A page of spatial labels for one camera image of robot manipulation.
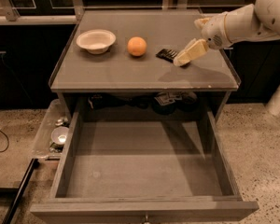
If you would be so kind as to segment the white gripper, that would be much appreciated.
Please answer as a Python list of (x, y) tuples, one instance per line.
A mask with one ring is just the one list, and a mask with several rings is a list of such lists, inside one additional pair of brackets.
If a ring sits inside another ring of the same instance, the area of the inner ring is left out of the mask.
[(227, 13), (221, 13), (209, 18), (200, 18), (194, 21), (195, 26), (202, 30), (203, 39), (192, 39), (174, 57), (174, 66), (183, 66), (196, 60), (208, 51), (208, 49), (224, 49), (232, 45), (226, 32)]

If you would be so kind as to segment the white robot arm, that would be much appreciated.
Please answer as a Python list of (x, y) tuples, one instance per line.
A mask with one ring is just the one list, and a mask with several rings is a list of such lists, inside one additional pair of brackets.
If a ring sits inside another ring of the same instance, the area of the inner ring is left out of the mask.
[(242, 42), (280, 39), (280, 0), (256, 0), (254, 4), (194, 21), (201, 39), (192, 39), (174, 57), (175, 66), (183, 66), (209, 49), (224, 49)]

